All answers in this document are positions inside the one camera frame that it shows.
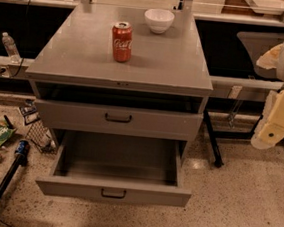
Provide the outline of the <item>blue soda can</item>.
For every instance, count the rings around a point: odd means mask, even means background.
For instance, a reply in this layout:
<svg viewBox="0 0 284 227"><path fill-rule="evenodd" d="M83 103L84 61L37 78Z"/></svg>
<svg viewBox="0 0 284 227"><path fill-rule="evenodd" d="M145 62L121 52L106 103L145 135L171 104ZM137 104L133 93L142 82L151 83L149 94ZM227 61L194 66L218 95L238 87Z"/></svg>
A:
<svg viewBox="0 0 284 227"><path fill-rule="evenodd" d="M26 140L21 140L15 150L15 159L20 165L25 166L28 163L27 155L29 154L30 146Z"/></svg>

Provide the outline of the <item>red Coca-Cola can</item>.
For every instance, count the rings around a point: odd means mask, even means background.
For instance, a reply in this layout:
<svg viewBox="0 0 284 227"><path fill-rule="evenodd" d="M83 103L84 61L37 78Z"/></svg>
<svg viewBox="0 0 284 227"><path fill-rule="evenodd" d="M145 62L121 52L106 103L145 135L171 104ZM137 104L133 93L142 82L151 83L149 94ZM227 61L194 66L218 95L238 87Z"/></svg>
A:
<svg viewBox="0 0 284 227"><path fill-rule="evenodd" d="M126 21L117 22L112 27L113 58L117 62L127 62L132 55L132 27Z"/></svg>

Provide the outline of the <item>grey metal drawer cabinet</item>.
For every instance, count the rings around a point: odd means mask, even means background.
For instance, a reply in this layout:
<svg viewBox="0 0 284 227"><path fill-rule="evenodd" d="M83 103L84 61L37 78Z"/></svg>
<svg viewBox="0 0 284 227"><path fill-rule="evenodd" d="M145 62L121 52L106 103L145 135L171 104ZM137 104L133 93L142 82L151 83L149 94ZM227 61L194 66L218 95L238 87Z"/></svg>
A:
<svg viewBox="0 0 284 227"><path fill-rule="evenodd" d="M75 8L26 71L36 98L202 116L212 84L194 16L176 12L173 25L156 35L144 15L116 5ZM113 58L112 27L122 21L133 31L127 62ZM89 132L49 129L57 144L67 132Z"/></svg>

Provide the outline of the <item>metal mesh basket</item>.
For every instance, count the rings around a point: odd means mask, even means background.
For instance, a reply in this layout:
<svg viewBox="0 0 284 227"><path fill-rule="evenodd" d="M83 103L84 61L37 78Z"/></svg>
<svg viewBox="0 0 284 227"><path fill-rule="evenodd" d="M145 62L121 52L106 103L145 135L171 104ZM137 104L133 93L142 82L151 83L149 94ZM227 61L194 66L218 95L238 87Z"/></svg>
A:
<svg viewBox="0 0 284 227"><path fill-rule="evenodd" d="M42 121L36 121L31 124L26 138L40 153L55 154L57 148L51 135L50 130L43 126Z"/></svg>

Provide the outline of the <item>white ceramic bowl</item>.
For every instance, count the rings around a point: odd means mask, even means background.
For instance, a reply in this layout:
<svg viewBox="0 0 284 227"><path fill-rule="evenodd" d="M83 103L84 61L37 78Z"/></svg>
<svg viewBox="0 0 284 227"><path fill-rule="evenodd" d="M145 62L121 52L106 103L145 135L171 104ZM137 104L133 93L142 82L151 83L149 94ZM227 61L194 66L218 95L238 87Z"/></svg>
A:
<svg viewBox="0 0 284 227"><path fill-rule="evenodd" d="M144 18L148 28L156 33L162 34L172 26L175 14L164 9L146 10Z"/></svg>

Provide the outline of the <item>grey bottom drawer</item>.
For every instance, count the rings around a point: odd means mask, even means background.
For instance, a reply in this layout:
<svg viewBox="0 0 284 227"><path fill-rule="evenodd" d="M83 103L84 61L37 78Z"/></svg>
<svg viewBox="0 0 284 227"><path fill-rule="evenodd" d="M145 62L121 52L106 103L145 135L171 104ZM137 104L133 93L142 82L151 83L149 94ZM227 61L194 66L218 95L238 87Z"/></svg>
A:
<svg viewBox="0 0 284 227"><path fill-rule="evenodd" d="M181 163L177 141L70 131L36 183L45 195L183 207Z"/></svg>

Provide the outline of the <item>black-legged side table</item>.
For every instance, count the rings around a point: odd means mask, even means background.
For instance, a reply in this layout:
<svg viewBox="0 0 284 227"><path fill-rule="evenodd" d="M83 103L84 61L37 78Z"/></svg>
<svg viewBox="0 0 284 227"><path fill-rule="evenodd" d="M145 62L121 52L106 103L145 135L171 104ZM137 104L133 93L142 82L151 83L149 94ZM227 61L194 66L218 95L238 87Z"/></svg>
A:
<svg viewBox="0 0 284 227"><path fill-rule="evenodd" d="M271 34L271 33L261 33L261 32L253 32L253 33L242 32L238 34L238 38L240 42L243 44L243 46L246 48L246 51L249 54L249 57L251 58L252 64L253 66L255 66L257 73L259 73L261 76L266 76L270 74L276 76L275 69L269 70L265 68L260 68L256 64L256 62L259 59L259 57L261 57L265 52L274 48L278 44L282 44L284 42L284 35L282 33ZM260 115L258 121L253 126L250 132L235 133L235 132L225 132L225 131L218 131L218 132L214 131L208 112L203 113L204 120L208 129L208 134L211 140L211 146L215 158L216 167L222 166L223 164L222 158L220 156L220 150L217 146L217 140L219 138L224 138L224 139L235 138L235 139L245 139L245 140L249 139L251 141L251 137L254 135L255 128L258 122L262 119L262 114Z"/></svg>

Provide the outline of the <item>green snack bag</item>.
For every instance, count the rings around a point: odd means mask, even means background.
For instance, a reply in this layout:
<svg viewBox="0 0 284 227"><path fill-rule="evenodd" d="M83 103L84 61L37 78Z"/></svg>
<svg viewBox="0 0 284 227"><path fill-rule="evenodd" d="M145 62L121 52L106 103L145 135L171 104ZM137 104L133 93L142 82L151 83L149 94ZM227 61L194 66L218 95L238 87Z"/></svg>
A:
<svg viewBox="0 0 284 227"><path fill-rule="evenodd" d="M15 131L15 128L11 128L5 120L0 120L0 147L12 137Z"/></svg>

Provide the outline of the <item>black pole stand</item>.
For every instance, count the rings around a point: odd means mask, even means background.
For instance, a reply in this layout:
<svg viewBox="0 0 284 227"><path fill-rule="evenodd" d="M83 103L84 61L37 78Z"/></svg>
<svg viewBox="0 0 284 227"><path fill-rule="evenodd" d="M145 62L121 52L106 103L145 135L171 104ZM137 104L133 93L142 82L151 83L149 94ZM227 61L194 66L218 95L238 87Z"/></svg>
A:
<svg viewBox="0 0 284 227"><path fill-rule="evenodd" d="M0 199L5 193L7 186L10 184L13 175L16 173L19 166L22 165L24 161L24 157L22 155L17 155L13 164L10 166L7 174L4 176L1 184L0 184Z"/></svg>

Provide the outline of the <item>clear plastic water bottle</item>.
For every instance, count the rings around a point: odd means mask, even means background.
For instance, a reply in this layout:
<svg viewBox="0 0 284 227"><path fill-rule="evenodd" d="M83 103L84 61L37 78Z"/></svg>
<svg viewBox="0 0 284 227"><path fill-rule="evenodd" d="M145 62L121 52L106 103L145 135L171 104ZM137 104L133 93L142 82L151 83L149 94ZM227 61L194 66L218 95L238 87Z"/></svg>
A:
<svg viewBox="0 0 284 227"><path fill-rule="evenodd" d="M12 64L19 64L21 61L20 54L18 52L17 46L14 42L14 39L7 33L2 33L2 43L5 47L5 50L10 58Z"/></svg>

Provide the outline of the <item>grey middle drawer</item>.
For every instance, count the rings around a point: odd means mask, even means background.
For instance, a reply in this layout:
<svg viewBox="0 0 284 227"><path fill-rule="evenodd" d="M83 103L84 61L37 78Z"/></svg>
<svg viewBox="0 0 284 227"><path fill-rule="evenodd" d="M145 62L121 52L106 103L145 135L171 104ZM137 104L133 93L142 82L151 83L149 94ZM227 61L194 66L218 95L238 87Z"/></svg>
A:
<svg viewBox="0 0 284 227"><path fill-rule="evenodd" d="M111 107L36 100L40 118L49 128L191 141L201 115L129 107Z"/></svg>

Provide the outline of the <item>grey drawer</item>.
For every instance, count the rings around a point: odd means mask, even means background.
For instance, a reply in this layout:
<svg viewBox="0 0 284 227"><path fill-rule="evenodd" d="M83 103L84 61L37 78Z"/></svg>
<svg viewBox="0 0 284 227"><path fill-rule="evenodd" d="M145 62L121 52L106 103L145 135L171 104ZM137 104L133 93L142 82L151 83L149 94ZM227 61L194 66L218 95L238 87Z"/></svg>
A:
<svg viewBox="0 0 284 227"><path fill-rule="evenodd" d="M70 131L36 183L45 195L183 207L181 163L177 141Z"/></svg>
<svg viewBox="0 0 284 227"><path fill-rule="evenodd" d="M129 107L111 107L36 100L40 118L49 128L191 141L201 115Z"/></svg>

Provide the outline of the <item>dark snack packet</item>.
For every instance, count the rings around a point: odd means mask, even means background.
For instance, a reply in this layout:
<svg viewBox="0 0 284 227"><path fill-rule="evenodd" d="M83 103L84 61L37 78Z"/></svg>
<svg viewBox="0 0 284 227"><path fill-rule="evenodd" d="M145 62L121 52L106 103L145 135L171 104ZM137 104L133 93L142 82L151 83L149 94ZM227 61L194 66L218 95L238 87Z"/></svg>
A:
<svg viewBox="0 0 284 227"><path fill-rule="evenodd" d="M19 108L19 112L24 119L24 125L28 126L40 120L37 107L32 100L26 100L24 105Z"/></svg>

